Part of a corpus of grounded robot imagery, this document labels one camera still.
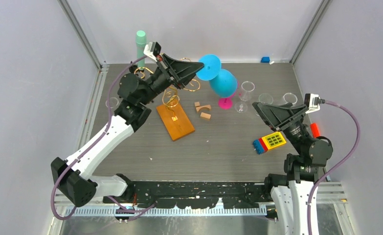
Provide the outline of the clear wine glass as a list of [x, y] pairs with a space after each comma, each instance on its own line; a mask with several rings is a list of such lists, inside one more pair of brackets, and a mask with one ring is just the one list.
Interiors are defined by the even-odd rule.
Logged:
[[251, 81], [244, 81], [239, 89], [238, 101], [235, 104], [235, 110], [238, 113], [245, 113], [248, 110], [248, 102], [252, 98], [253, 91], [255, 90], [255, 84]]
[[290, 104], [291, 106], [294, 106], [298, 102], [298, 98], [293, 93], [285, 93], [282, 96], [282, 102], [284, 105]]
[[270, 94], [263, 93], [258, 97], [258, 101], [265, 104], [273, 104], [273, 97]]
[[105, 105], [107, 108], [112, 110], [116, 109], [119, 106], [120, 100], [116, 97], [110, 97], [109, 100], [106, 100]]

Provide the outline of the clear wine glass front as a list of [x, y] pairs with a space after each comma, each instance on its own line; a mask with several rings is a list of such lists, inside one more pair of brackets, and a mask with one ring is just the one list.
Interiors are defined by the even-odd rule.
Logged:
[[255, 84], [251, 81], [244, 81], [239, 89], [238, 101], [235, 104], [235, 110], [238, 113], [245, 113], [248, 110], [248, 102], [252, 98], [253, 91], [255, 90]]

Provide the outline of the blue plastic wine glass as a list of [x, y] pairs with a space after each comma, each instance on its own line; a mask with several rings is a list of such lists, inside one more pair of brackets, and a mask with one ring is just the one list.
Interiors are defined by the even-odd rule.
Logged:
[[200, 58], [203, 68], [196, 73], [201, 81], [208, 81], [211, 89], [220, 98], [232, 96], [237, 88], [236, 77], [228, 70], [222, 69], [222, 63], [218, 56], [207, 54]]

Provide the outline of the pink plastic wine glass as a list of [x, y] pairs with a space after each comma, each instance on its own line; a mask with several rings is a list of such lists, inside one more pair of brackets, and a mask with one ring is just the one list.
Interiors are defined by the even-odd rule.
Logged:
[[220, 98], [218, 100], [218, 106], [224, 110], [230, 109], [233, 106], [232, 97], [230, 96], [230, 97]]

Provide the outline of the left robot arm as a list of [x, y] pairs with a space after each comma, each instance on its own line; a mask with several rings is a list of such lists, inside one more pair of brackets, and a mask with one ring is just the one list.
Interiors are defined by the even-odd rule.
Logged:
[[55, 188], [74, 206], [82, 207], [95, 197], [116, 196], [123, 203], [133, 199], [134, 190], [127, 177], [99, 177], [93, 175], [94, 171], [145, 123], [151, 113], [147, 104], [170, 86], [184, 88], [204, 68], [201, 62], [175, 60], [165, 54], [157, 56], [156, 64], [148, 78], [124, 70], [113, 82], [119, 85], [117, 94], [122, 100], [114, 111], [108, 110], [106, 125], [74, 154], [51, 163]]

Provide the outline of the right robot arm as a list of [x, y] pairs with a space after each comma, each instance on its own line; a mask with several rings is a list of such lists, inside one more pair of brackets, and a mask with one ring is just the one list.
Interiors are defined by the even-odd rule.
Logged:
[[264, 180], [262, 196], [275, 203], [278, 221], [286, 235], [310, 235], [317, 225], [308, 228], [308, 221], [317, 222], [316, 193], [318, 170], [331, 158], [333, 147], [326, 137], [313, 137], [303, 123], [307, 113], [319, 110], [317, 104], [298, 106], [252, 104], [262, 121], [274, 132], [282, 132], [296, 150], [284, 161], [284, 174], [270, 173]]

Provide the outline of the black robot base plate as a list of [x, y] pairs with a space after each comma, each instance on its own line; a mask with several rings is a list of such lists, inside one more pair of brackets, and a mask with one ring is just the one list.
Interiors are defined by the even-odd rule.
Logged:
[[103, 201], [157, 209], [212, 209], [219, 203], [225, 209], [252, 209], [271, 202], [270, 191], [271, 186], [262, 182], [132, 181], [121, 196]]

